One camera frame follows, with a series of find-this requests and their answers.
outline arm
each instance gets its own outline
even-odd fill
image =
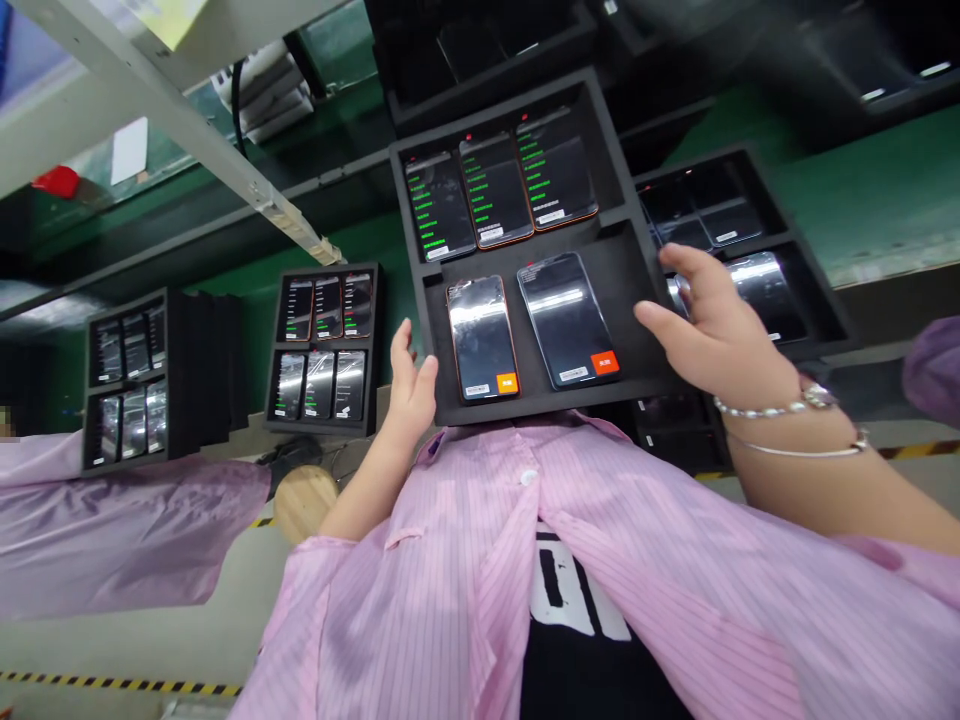
[[[406,482],[417,441],[436,412],[437,359],[432,355],[417,371],[411,354],[410,320],[404,320],[390,345],[393,384],[390,409],[353,479],[320,523],[319,535],[362,540],[390,517]]]
[[[690,282],[694,323],[654,303],[637,319],[688,382],[740,409],[783,408],[800,399],[800,378],[740,299],[726,268],[706,253],[668,245],[661,253]],[[868,450],[840,458],[770,455],[740,440],[793,452],[842,450],[856,428],[839,409],[776,418],[724,417],[748,502],[823,535],[870,535],[960,555],[960,521]]]

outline bracelet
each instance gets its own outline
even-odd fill
[[[825,453],[802,453],[802,452],[793,452],[792,450],[774,450],[773,448],[765,448],[762,445],[754,445],[753,443],[748,443],[746,440],[741,440],[731,432],[727,432],[727,437],[732,437],[738,443],[750,448],[751,450],[759,450],[760,452],[765,452],[769,455],[784,455],[786,457],[809,457],[809,458],[847,457],[848,455],[859,455],[860,453],[865,452],[867,448],[870,447],[870,443],[867,441],[867,431],[864,430],[863,428],[857,428],[857,439],[846,450],[833,450],[831,452],[825,452]]]
[[[737,410],[736,408],[724,405],[720,398],[716,396],[713,398],[713,404],[716,405],[717,410],[722,412],[724,415],[729,415],[731,417],[745,417],[748,420],[756,420],[757,418],[765,417],[777,417],[779,415],[786,415],[787,413],[801,413],[807,409],[807,404],[800,402],[799,400],[790,403],[786,408],[767,408],[766,410]]]

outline hand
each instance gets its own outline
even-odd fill
[[[411,327],[410,319],[406,318],[400,323],[390,343],[393,384],[390,388],[390,409],[383,421],[383,428],[398,436],[402,442],[409,442],[412,448],[433,424],[433,416],[437,411],[434,387],[440,366],[437,358],[428,355],[419,371],[414,367],[417,353],[409,350]]]
[[[782,408],[799,399],[796,368],[774,347],[719,260],[669,244],[660,262],[690,283],[686,299],[693,323],[649,301],[637,303],[634,314],[663,345],[680,377],[741,410]]]

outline orange sticker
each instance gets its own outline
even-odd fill
[[[520,386],[517,385],[517,374],[505,373],[503,375],[497,375],[497,387],[500,389],[501,395],[520,392]]]
[[[617,362],[617,356],[613,350],[591,355],[590,359],[593,361],[593,369],[597,371],[597,375],[608,375],[620,370],[620,363]]]

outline wooden stool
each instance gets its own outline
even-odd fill
[[[280,532],[294,545],[316,535],[339,494],[336,481],[323,468],[301,465],[291,470],[280,481],[273,499]]]

